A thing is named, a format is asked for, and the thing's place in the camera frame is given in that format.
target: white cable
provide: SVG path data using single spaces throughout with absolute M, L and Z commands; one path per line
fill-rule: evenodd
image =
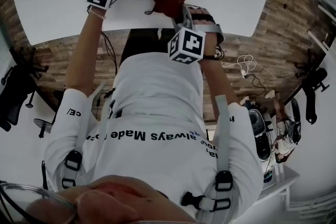
M 243 59 L 243 62 L 239 62 L 239 59 L 241 57 L 244 57 Z M 223 68 L 226 68 L 226 67 L 230 67 L 230 66 L 234 66 L 234 65 L 239 65 L 240 66 L 240 69 L 244 72 L 245 75 L 248 75 L 249 72 L 255 70 L 255 68 L 257 66 L 265 69 L 268 73 L 270 73 L 272 75 L 273 78 L 275 79 L 288 79 L 288 78 L 291 78 L 291 77 L 294 77 L 295 75 L 291 75 L 291 76 L 288 76 L 288 77 L 284 77 L 284 78 L 277 78 L 275 77 L 271 71 L 269 71 L 266 67 L 263 67 L 261 66 L 260 64 L 258 64 L 258 62 L 254 59 L 253 55 L 251 54 L 243 54 L 243 55 L 240 55 L 238 58 L 237 58 L 237 62 L 236 63 L 231 63 L 229 65 L 226 65 L 226 66 L 223 66 Z

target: white t-shirt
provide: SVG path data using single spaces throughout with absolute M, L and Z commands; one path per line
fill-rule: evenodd
M 132 56 L 121 65 L 101 151 L 98 122 L 91 117 L 83 145 L 85 172 L 95 167 L 92 180 L 106 175 L 141 179 L 181 206 L 186 191 L 204 194 L 216 176 L 218 149 L 206 139 L 203 121 L 203 77 L 197 63 L 171 61 L 167 54 Z M 45 151 L 46 171 L 55 190 L 61 189 L 64 160 L 75 148 L 87 97 L 65 92 Z M 229 105 L 231 141 L 229 169 L 238 207 L 234 218 L 257 200 L 263 184 L 260 160 L 245 107 Z M 182 207 L 195 218 L 193 206 Z

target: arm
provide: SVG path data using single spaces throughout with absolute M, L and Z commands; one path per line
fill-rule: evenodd
M 103 9 L 92 9 L 101 16 L 106 13 Z M 91 94 L 102 23 L 101 18 L 89 13 L 68 65 L 66 89 L 76 89 L 86 96 Z
M 200 65 L 206 81 L 208 82 L 211 102 L 214 109 L 215 119 L 217 121 L 219 112 L 215 97 L 223 94 L 226 95 L 227 104 L 239 103 L 238 97 L 232 89 L 220 61 L 202 60 Z
M 207 13 L 206 10 L 195 10 L 195 13 Z M 212 24 L 207 21 L 194 21 L 195 24 Z M 205 39 L 204 55 L 216 54 L 217 35 L 208 33 Z M 258 199 L 263 186 L 263 173 L 257 154 L 256 142 L 248 111 L 240 106 L 238 98 L 228 81 L 220 61 L 202 60 L 200 63 L 208 82 L 216 120 L 218 107 L 215 97 L 226 95 L 229 105 L 230 145 L 229 170 L 233 177 L 233 200 L 229 219 L 238 219 Z
M 200 14 L 209 14 L 205 9 L 191 9 L 191 13 L 200 13 Z M 214 23 L 206 20 L 195 20 L 194 24 L 202 25 L 213 25 Z M 217 46 L 217 34 L 216 33 L 207 33 L 205 38 L 205 48 L 204 55 L 215 55 Z M 227 76 L 223 70 L 222 63 L 220 61 L 214 60 L 202 60 L 199 63 L 203 74 L 208 82 L 210 89 L 211 103 L 214 109 L 215 119 L 218 121 L 218 107 L 215 100 L 215 97 L 218 95 L 226 95 L 226 100 L 228 104 L 238 103 L 238 97 L 236 96 L 234 90 L 231 87 L 230 82 L 227 79 Z
M 102 16 L 106 12 L 101 9 L 94 9 L 94 11 Z M 101 18 L 89 13 L 68 66 L 67 90 L 58 109 L 44 152 L 46 172 L 54 190 L 62 189 L 65 158 L 76 146 L 87 97 L 91 94 L 102 22 Z M 97 121 L 91 115 L 88 133 L 96 125 Z M 81 166 L 79 173 L 84 172 Z

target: white sleeve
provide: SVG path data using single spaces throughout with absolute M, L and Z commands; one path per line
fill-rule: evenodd
M 229 170 L 233 177 L 234 207 L 231 219 L 238 219 L 258 199 L 264 184 L 260 159 L 248 110 L 232 103 L 230 113 Z
M 84 93 L 68 89 L 65 91 L 62 103 L 57 111 L 56 120 L 44 152 L 46 173 L 55 191 L 62 189 L 61 180 L 65 172 L 65 158 L 70 151 L 75 149 L 87 102 L 88 98 Z M 88 133 L 96 125 L 97 120 L 91 113 Z

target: wrist strap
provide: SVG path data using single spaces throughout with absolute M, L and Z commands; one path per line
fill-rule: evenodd
M 90 8 L 88 9 L 88 13 L 92 13 L 92 14 L 95 14 L 97 17 L 101 18 L 102 20 L 105 20 L 106 17 L 99 14 L 98 12 L 95 12 L 94 10 L 92 10 L 92 6 L 90 6 Z

